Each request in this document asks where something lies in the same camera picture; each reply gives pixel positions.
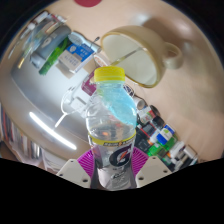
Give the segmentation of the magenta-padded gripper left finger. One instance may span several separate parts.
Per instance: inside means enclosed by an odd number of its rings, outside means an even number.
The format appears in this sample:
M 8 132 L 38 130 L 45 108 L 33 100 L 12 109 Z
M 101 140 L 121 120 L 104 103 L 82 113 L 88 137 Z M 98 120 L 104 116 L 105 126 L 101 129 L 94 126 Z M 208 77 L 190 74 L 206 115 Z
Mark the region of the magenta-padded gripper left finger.
M 95 160 L 91 150 L 78 159 L 69 159 L 57 173 L 57 176 L 84 188 L 97 188 Z

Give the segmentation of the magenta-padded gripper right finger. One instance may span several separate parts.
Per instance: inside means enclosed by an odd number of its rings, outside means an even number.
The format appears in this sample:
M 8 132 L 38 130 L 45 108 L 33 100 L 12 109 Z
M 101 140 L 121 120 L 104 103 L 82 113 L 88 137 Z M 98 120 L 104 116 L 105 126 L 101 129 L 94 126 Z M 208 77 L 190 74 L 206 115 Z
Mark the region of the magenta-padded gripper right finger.
M 133 150 L 132 171 L 138 188 L 171 174 L 157 156 L 149 157 L 138 148 Z

